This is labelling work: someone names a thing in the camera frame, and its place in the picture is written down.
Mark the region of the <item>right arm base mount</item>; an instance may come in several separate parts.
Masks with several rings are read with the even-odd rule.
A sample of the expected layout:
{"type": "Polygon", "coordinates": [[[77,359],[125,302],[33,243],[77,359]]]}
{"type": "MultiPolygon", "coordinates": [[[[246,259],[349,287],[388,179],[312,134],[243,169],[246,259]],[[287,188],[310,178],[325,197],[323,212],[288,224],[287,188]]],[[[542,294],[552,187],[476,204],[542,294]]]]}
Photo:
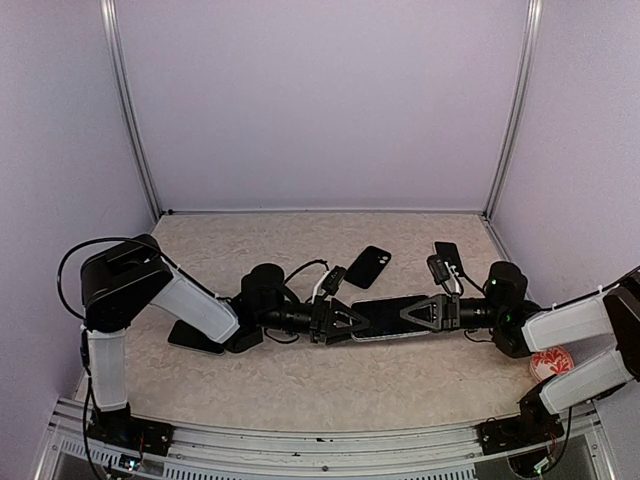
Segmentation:
{"type": "Polygon", "coordinates": [[[520,413],[487,420],[476,426],[484,455],[503,453],[536,445],[565,434],[558,414],[551,414],[541,400],[523,400],[520,413]]]}

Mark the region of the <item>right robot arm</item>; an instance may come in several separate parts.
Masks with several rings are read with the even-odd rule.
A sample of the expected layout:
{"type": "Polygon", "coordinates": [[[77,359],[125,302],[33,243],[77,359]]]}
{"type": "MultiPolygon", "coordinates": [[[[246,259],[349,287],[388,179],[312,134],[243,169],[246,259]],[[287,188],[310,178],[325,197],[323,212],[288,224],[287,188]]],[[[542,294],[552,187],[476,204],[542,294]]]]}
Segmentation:
{"type": "Polygon", "coordinates": [[[550,415],[607,396],[639,378],[638,269],[591,293],[542,308],[526,300],[528,279],[508,261],[490,266],[481,297],[463,297],[459,280],[464,273],[456,245],[439,242],[435,248],[426,264],[444,291],[401,309],[403,320],[433,333],[488,329],[492,343],[510,358],[595,337],[613,339],[602,352],[544,381],[522,399],[521,406],[528,408],[511,423],[518,442],[535,442],[549,429],[550,415]]]}

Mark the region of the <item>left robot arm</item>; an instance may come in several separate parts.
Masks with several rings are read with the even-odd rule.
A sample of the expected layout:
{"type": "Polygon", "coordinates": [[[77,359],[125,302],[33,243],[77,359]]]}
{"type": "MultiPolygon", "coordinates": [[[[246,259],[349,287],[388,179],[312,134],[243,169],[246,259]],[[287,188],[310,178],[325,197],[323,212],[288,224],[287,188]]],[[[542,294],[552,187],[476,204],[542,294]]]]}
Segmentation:
{"type": "Polygon", "coordinates": [[[366,330],[362,315],[335,299],[343,274],[325,274],[322,295],[305,303],[288,287],[283,269],[254,267],[240,292],[222,297],[189,275],[149,234],[106,237],[108,249],[87,258],[79,270],[83,310],[81,338],[89,377],[88,399],[102,430],[121,445],[133,443],[140,424],[131,415],[125,386],[125,336],[133,320],[153,305],[231,352],[256,345],[264,330],[306,334],[331,345],[366,330]]]}

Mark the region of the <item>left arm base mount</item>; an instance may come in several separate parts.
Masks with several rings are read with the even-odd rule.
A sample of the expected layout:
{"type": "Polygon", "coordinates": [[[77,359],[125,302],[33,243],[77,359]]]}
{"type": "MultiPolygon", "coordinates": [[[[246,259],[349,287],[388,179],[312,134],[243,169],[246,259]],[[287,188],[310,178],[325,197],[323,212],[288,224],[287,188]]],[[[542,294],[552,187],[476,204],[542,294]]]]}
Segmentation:
{"type": "Polygon", "coordinates": [[[86,440],[145,454],[166,457],[172,445],[174,426],[156,420],[136,417],[130,405],[115,411],[104,411],[93,405],[91,395],[84,402],[84,431],[86,440]]]}

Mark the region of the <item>dark phone case underneath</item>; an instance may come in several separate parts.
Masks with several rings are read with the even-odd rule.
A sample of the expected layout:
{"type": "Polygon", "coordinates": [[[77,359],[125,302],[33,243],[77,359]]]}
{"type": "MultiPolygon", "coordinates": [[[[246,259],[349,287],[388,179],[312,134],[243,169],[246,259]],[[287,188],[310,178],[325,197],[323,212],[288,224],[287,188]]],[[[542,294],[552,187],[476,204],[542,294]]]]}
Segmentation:
{"type": "Polygon", "coordinates": [[[348,267],[344,281],[363,290],[369,289],[389,264],[390,252],[367,246],[348,267]]]}

